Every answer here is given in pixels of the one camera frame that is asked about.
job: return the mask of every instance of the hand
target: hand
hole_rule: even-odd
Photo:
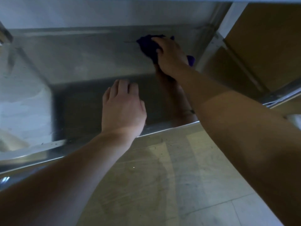
[[[165,74],[175,78],[180,69],[189,67],[185,53],[175,41],[166,37],[153,37],[152,40],[162,48],[157,49],[158,64]]]
[[[146,120],[145,105],[137,83],[116,80],[103,95],[101,133],[132,141],[141,134]]]

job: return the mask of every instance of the white wall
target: white wall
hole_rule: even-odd
[[[167,0],[0,0],[8,29],[175,25],[209,22],[217,2]]]

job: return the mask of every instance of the purple cloth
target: purple cloth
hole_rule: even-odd
[[[163,38],[165,36],[164,35],[147,35],[147,36],[141,37],[136,42],[139,44],[141,51],[147,57],[151,58],[151,60],[153,61],[154,64],[158,64],[158,55],[157,55],[156,50],[161,49],[161,47],[155,41],[151,40],[152,37]],[[188,55],[187,60],[188,60],[189,65],[192,67],[195,62],[195,58],[191,55]]]

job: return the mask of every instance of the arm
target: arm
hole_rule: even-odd
[[[101,134],[2,191],[2,224],[75,225],[100,180],[141,133],[145,119],[138,85],[116,81],[103,96]]]
[[[300,224],[300,130],[184,64],[173,41],[153,40],[160,68],[182,86],[212,140],[285,225]]]

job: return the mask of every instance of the forearm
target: forearm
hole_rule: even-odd
[[[300,222],[301,132],[258,102],[185,69],[178,81],[206,132],[280,220]]]
[[[100,180],[130,144],[99,135],[78,151],[2,191],[2,222],[75,225]]]

